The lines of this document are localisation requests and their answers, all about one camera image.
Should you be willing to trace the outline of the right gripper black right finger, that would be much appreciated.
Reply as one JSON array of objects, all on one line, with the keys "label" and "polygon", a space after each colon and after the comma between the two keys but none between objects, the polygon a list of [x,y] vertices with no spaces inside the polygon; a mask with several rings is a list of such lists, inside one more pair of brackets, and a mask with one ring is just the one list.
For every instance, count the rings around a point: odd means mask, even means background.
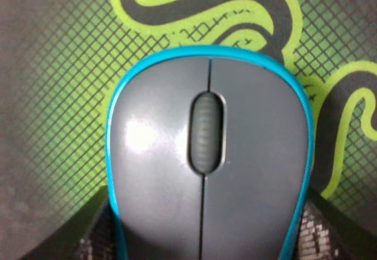
[{"label": "right gripper black right finger", "polygon": [[297,259],[376,259],[376,236],[310,188],[297,233]]}]

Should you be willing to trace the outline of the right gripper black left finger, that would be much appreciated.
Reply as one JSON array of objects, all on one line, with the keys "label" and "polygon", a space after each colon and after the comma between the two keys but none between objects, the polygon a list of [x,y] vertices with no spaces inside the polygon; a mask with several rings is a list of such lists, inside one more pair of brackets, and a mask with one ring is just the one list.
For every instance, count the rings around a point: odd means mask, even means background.
[{"label": "right gripper black left finger", "polygon": [[21,258],[116,259],[115,224],[107,188],[101,187],[57,231]]}]

